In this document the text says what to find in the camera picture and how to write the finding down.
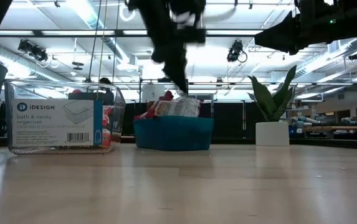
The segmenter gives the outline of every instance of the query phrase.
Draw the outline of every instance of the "potted plant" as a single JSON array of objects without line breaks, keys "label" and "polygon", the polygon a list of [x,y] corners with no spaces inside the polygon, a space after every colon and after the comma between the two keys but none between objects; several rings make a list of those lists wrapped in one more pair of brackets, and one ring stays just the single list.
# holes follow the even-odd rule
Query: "potted plant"
[{"label": "potted plant", "polygon": [[252,80],[254,95],[249,94],[264,115],[265,122],[255,126],[255,142],[258,146],[289,146],[288,123],[279,122],[286,111],[286,107],[295,95],[296,86],[290,87],[290,82],[296,75],[296,66],[286,75],[285,82],[278,91],[271,95],[266,86],[259,83],[255,77]]}]

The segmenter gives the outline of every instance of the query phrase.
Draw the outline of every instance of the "idesign logo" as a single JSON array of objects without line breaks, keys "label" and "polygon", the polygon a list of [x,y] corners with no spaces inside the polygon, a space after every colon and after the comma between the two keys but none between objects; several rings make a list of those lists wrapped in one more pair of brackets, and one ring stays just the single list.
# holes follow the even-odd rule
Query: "idesign logo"
[{"label": "idesign logo", "polygon": [[20,111],[20,112],[24,112],[27,110],[27,104],[25,103],[19,103],[17,105],[17,110]]}]

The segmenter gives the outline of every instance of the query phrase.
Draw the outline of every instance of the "teal basket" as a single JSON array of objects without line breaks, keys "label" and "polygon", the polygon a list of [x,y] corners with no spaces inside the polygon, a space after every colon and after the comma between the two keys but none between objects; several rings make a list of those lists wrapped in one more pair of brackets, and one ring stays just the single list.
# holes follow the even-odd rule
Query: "teal basket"
[{"label": "teal basket", "polygon": [[210,148],[213,119],[162,116],[134,121],[137,147],[163,151],[197,151]]}]

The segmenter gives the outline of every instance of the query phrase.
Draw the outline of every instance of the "barcode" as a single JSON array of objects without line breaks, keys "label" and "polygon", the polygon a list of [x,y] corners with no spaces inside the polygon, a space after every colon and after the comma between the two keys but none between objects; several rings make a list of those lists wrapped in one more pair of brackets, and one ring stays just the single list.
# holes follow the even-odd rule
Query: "barcode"
[{"label": "barcode", "polygon": [[88,142],[90,133],[67,133],[67,142]]}]

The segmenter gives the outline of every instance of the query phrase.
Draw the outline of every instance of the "product label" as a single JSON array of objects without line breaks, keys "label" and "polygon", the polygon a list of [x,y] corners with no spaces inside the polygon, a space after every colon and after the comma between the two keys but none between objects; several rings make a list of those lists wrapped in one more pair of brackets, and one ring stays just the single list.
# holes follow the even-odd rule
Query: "product label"
[{"label": "product label", "polygon": [[13,100],[12,146],[102,144],[102,102]]}]

